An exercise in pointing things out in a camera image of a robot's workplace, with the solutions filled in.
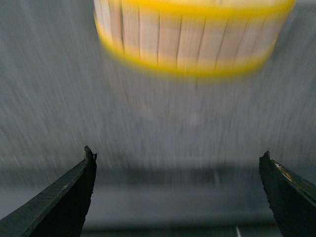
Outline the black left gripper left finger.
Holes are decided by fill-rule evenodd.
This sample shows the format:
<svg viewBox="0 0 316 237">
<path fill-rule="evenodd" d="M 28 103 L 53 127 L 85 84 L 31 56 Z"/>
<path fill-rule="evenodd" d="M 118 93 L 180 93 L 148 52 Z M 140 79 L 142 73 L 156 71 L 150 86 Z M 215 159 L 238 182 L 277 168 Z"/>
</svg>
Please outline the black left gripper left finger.
<svg viewBox="0 0 316 237">
<path fill-rule="evenodd" d="M 2 237 L 79 237 L 96 178 L 97 155 L 84 160 L 0 221 Z"/>
</svg>

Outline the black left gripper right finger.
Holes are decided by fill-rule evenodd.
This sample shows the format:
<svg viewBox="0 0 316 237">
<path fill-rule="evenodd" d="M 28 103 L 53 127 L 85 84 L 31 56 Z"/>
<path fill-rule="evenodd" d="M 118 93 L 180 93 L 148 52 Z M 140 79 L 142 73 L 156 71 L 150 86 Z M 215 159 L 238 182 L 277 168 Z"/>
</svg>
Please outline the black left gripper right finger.
<svg viewBox="0 0 316 237">
<path fill-rule="evenodd" d="M 284 237 L 316 235 L 316 186 L 270 157 L 259 158 L 259 174 L 277 226 Z"/>
</svg>

